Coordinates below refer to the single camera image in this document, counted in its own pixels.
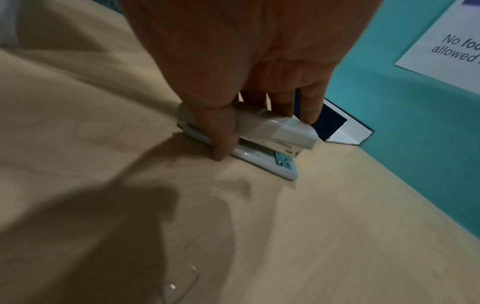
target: sign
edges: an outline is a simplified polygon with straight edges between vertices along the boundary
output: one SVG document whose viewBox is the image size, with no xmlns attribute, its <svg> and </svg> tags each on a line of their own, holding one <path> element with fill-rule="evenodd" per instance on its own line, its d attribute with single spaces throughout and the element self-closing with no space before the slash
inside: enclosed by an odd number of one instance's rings
<svg viewBox="0 0 480 304">
<path fill-rule="evenodd" d="M 396 66 L 480 94 L 480 0 L 457 0 Z"/>
</svg>

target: white stapler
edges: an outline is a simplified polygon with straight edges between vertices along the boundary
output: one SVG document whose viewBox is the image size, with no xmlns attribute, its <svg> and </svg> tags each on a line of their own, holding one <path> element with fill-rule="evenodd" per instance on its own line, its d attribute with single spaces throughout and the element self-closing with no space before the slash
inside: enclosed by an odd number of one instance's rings
<svg viewBox="0 0 480 304">
<path fill-rule="evenodd" d="M 296 180 L 299 173 L 293 159 L 303 149 L 314 148 L 319 138 L 316 131 L 310 125 L 267 109 L 239 101 L 234 107 L 240 141 L 232 155 L 288 180 Z M 178 107 L 177 119 L 177 125 L 185 134 L 212 144 L 183 105 Z"/>
</svg>

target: table surface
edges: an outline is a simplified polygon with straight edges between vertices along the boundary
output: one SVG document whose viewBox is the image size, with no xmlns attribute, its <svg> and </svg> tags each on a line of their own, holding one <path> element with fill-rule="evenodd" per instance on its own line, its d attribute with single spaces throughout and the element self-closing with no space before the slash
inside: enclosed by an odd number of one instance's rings
<svg viewBox="0 0 480 304">
<path fill-rule="evenodd" d="M 179 133 L 120 14 L 30 2 L 0 52 L 2 303 L 479 303 L 480 245 L 361 149 L 292 183 Z"/>
</svg>

